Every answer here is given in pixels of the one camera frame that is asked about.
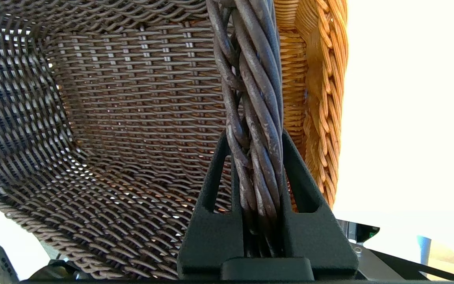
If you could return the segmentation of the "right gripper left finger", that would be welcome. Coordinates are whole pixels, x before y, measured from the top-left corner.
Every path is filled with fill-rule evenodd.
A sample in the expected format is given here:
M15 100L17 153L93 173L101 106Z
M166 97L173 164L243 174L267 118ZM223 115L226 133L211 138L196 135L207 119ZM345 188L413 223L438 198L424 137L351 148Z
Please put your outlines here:
M181 280L222 281L224 263L245 255L240 186L235 164L231 165L231 211L227 214L214 212L225 158L229 153L227 135L222 132L179 250L177 266Z

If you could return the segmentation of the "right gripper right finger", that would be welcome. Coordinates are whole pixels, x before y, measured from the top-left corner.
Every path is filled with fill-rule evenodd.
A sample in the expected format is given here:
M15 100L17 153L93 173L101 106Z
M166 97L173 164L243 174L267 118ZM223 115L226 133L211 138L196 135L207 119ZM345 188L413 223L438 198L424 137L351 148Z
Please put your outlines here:
M287 131L281 195L284 254L309 260L317 280L354 279L359 261Z

